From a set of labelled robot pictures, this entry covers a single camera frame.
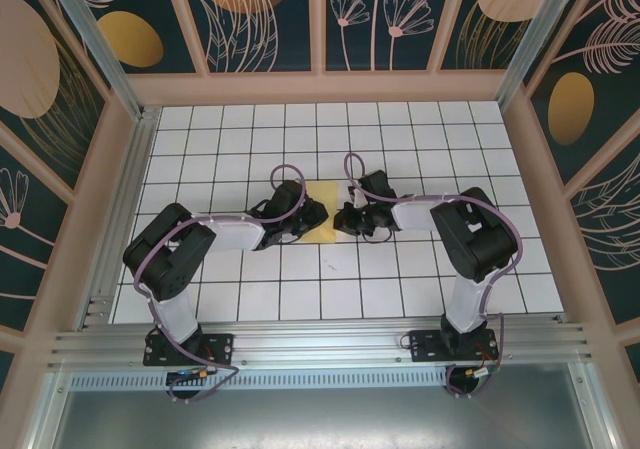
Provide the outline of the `yellow paper sheet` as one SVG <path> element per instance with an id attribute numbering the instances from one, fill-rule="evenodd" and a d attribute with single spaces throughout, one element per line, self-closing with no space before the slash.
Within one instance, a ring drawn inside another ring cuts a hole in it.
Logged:
<path id="1" fill-rule="evenodd" d="M 312 229 L 300 239 L 301 243 L 332 244 L 337 240 L 333 227 L 334 217 L 338 211 L 339 186 L 335 181 L 309 181 L 306 185 L 308 195 L 316 202 L 324 205 L 328 219 Z"/>

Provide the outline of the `grey metal sheet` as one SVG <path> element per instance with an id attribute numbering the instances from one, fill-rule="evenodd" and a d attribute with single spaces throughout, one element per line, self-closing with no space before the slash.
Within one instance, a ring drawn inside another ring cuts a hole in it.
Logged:
<path id="1" fill-rule="evenodd" d="M 159 391 L 73 391 L 53 449 L 618 449 L 586 382 L 511 366 L 484 393 L 435 386 L 229 389 L 191 405 Z"/>

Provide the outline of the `long aluminium mounting rail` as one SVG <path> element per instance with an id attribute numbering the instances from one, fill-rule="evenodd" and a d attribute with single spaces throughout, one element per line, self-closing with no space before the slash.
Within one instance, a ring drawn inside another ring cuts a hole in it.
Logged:
<path id="1" fill-rule="evenodd" d="M 237 367 L 307 369 L 407 366 L 405 334 L 439 325 L 436 317 L 422 317 L 209 323 L 202 329 L 233 335 Z M 110 324 L 60 333 L 47 365 L 55 371 L 138 370 L 149 330 L 145 324 Z M 584 362 L 593 353 L 578 323 L 550 315 L 505 319 L 506 364 Z"/>

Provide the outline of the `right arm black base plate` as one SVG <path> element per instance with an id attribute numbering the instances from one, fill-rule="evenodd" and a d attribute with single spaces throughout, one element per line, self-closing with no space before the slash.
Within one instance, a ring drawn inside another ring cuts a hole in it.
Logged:
<path id="1" fill-rule="evenodd" d="M 484 355 L 499 356 L 498 341 L 491 329 L 455 336 L 447 340 L 440 330 L 413 330 L 408 333 L 413 362 L 480 362 Z"/>

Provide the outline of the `aluminium side rail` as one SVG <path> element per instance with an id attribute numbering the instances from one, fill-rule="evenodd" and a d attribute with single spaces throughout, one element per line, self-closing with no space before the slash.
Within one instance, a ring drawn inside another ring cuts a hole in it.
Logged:
<path id="1" fill-rule="evenodd" d="M 161 112 L 159 106 L 146 106 L 141 118 L 133 125 L 106 216 L 100 226 L 101 232 L 74 321 L 73 329 L 76 331 L 84 329 L 93 299 L 113 300 Z"/>

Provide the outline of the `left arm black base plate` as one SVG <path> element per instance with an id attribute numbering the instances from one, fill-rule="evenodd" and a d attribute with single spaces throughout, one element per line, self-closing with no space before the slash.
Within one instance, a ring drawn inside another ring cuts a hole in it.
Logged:
<path id="1" fill-rule="evenodd" d="M 208 362 L 230 365 L 233 335 L 196 332 L 181 347 Z M 163 334 L 154 332 L 145 338 L 142 364 L 147 367 L 177 367 L 196 365 L 197 362 L 176 350 Z"/>

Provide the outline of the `aluminium frame post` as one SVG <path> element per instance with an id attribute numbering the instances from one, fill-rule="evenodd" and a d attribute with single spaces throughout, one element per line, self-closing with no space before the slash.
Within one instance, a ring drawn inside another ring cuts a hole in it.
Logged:
<path id="1" fill-rule="evenodd" d="M 570 0 L 542 0 L 506 69 L 494 99 L 505 112 Z"/>
<path id="2" fill-rule="evenodd" d="M 129 115 L 139 122 L 143 106 L 138 100 L 127 76 L 110 48 L 97 21 L 83 0 L 60 0 L 62 7 L 84 38 L 102 72 L 110 82 L 115 94 L 123 103 Z"/>

